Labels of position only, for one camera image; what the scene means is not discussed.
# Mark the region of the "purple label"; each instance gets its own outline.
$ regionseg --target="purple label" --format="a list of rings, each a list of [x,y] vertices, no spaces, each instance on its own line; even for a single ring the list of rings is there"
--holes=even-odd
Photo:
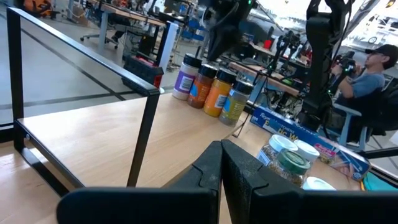
[[[182,93],[189,93],[195,77],[196,76],[194,75],[189,75],[183,71],[180,71],[180,73],[178,73],[174,88]]]

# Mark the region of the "cap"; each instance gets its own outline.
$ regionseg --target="cap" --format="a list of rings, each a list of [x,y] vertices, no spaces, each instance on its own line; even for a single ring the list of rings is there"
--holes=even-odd
[[[303,184],[304,190],[336,190],[326,181],[319,179],[318,177],[307,177]]]
[[[208,64],[201,65],[201,67],[199,69],[199,74],[204,75],[208,78],[216,77],[217,72],[218,72],[218,69],[216,67],[213,67]]]
[[[195,68],[200,68],[201,65],[201,59],[196,58],[193,54],[185,54],[183,62]]]
[[[253,90],[253,85],[251,83],[239,80],[235,82],[233,89],[243,94],[250,95],[251,91]]]
[[[282,149],[287,149],[290,151],[297,151],[297,146],[287,137],[274,134],[268,141],[268,144],[277,152],[280,152]]]
[[[282,150],[278,154],[277,160],[283,168],[298,175],[304,175],[310,168],[309,161],[304,159],[300,154],[289,150]]]
[[[236,77],[237,75],[235,73],[225,68],[220,68],[217,73],[217,79],[230,84],[236,81]]]
[[[298,153],[304,157],[304,159],[315,162],[319,157],[319,152],[305,141],[295,140],[294,144],[298,147]]]
[[[366,49],[365,53],[373,54],[373,53],[380,53],[385,56],[390,57],[390,60],[383,63],[384,69],[392,68],[398,60],[398,47],[392,44],[384,44],[383,46],[376,48],[376,49]]]

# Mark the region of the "spice jar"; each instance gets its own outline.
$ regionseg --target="spice jar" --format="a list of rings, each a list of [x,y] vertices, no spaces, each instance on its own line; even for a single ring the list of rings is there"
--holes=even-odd
[[[302,188],[304,190],[336,190],[326,181],[319,179],[318,177],[308,177]]]
[[[173,96],[179,100],[187,100],[192,83],[198,75],[201,60],[192,54],[185,54],[174,85]]]
[[[211,84],[217,74],[218,69],[204,64],[199,69],[199,74],[196,77],[188,97],[188,104],[194,108],[202,108],[205,105],[207,95],[210,92]]]
[[[277,155],[283,149],[297,152],[297,146],[287,137],[274,134],[268,141],[268,145],[262,147],[264,156],[261,162],[268,165],[271,161],[276,160]]]
[[[310,168],[310,163],[297,152],[285,149],[267,167],[281,177],[291,181],[291,183],[301,187],[303,185],[303,175]]]
[[[320,153],[305,141],[295,140],[294,144],[296,144],[298,147],[297,153],[304,157],[304,159],[308,160],[312,166],[313,163],[318,159]]]
[[[225,125],[235,127],[252,90],[253,85],[251,83],[244,81],[235,82],[231,91],[229,91],[229,95],[218,119]]]
[[[203,110],[206,114],[218,117],[224,107],[226,98],[236,80],[236,74],[221,68],[218,70],[217,78],[213,81],[209,95],[207,96]]]

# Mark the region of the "black metal railing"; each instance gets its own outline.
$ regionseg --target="black metal railing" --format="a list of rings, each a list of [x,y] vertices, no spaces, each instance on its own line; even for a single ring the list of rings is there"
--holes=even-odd
[[[157,103],[159,100],[160,92],[159,90],[147,83],[145,80],[139,78],[138,76],[130,73],[129,71],[121,68],[112,61],[104,58],[103,56],[93,52],[89,48],[81,45],[65,34],[57,31],[56,29],[50,27],[44,22],[36,19],[30,14],[24,12],[21,9],[16,9],[9,7],[7,8],[7,34],[8,34],[8,49],[9,49],[9,65],[10,65],[10,79],[11,79],[11,93],[12,93],[12,116],[14,121],[13,127],[13,140],[14,147],[17,149],[22,156],[29,153],[24,150],[24,138],[29,134],[30,141],[34,146],[43,154],[50,157],[47,158],[56,168],[60,169],[61,173],[71,175],[70,180],[75,187],[83,187],[83,185],[67,170],[63,164],[58,161],[56,157],[52,157],[52,153],[43,144],[40,144],[39,139],[35,139],[34,135],[29,133],[29,130],[24,129],[23,124],[18,122],[18,119],[24,117],[24,94],[23,94],[23,84],[22,84],[22,48],[21,48],[21,18],[34,24],[38,28],[46,31],[46,33],[51,34],[58,40],[66,43],[67,45],[73,47],[75,50],[81,52],[87,57],[93,59],[95,62],[104,66],[105,68],[116,73],[120,77],[123,77],[130,82],[133,82],[142,90],[141,92],[146,93],[147,101],[144,108],[144,114],[142,115],[141,127],[138,134],[137,144],[134,151],[134,156],[132,160],[131,170],[129,178],[127,181],[127,186],[135,186],[137,183],[139,171],[141,169],[142,160],[144,158],[146,146],[149,139],[150,130],[155,116],[155,111]],[[29,156],[24,156],[25,160],[28,161]]]

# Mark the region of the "white lid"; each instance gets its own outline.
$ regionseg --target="white lid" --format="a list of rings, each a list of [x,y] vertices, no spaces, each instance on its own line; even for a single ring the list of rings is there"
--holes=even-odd
[[[297,146],[287,137],[274,134],[271,136],[268,144],[277,152],[280,152],[282,149],[288,149],[290,151],[297,151]]]
[[[318,177],[308,177],[302,187],[304,190],[336,190],[326,181]]]
[[[315,162],[319,157],[319,152],[305,141],[295,140],[294,144],[298,147],[298,153],[310,162]]]

